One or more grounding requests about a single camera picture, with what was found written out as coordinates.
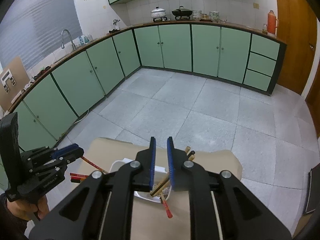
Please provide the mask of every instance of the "window blind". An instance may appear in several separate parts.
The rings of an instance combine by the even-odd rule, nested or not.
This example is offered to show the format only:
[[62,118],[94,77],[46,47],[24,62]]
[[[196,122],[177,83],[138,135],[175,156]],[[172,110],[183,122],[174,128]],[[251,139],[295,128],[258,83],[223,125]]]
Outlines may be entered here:
[[74,0],[15,0],[0,23],[2,67],[20,56],[32,68],[61,46],[63,29],[73,39],[82,35]]

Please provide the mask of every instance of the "pot lid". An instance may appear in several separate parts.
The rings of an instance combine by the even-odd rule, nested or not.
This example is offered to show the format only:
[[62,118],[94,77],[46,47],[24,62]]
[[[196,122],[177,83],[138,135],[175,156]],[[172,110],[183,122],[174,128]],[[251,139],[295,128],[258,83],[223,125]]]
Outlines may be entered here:
[[183,6],[180,6],[179,9],[175,9],[175,10],[173,10],[173,11],[174,11],[174,12],[179,12],[179,11],[188,11],[188,12],[190,12],[191,10],[185,9]]
[[153,9],[151,12],[165,12],[164,9],[161,9],[159,7],[156,7],[155,9]]

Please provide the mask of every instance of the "white pot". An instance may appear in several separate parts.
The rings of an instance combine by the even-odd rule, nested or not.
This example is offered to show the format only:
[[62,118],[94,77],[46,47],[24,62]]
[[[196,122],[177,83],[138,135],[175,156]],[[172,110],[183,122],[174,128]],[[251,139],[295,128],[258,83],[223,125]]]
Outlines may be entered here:
[[153,19],[157,18],[164,18],[165,17],[165,10],[159,7],[156,7],[154,10],[151,11],[151,17]]

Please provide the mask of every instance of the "tiled floor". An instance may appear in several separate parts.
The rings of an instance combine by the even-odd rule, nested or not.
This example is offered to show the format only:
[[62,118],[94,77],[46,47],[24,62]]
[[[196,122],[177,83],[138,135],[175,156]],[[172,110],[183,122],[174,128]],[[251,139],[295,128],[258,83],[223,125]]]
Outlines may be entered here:
[[[60,143],[85,150],[96,137],[166,147],[232,150],[242,182],[289,228],[302,213],[308,171],[319,163],[315,129],[305,101],[276,86],[271,97],[205,78],[141,69],[79,122]],[[81,161],[73,163],[68,172]],[[49,196],[69,192],[69,178]]]

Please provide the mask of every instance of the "human hand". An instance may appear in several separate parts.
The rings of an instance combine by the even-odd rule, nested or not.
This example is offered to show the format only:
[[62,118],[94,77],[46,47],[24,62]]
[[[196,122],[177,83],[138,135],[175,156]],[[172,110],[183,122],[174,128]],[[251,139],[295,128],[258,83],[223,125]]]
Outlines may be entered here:
[[12,215],[27,221],[31,220],[27,215],[29,212],[37,212],[40,219],[43,219],[49,213],[48,200],[45,195],[38,200],[37,206],[26,200],[18,199],[13,202],[7,201],[7,207]]

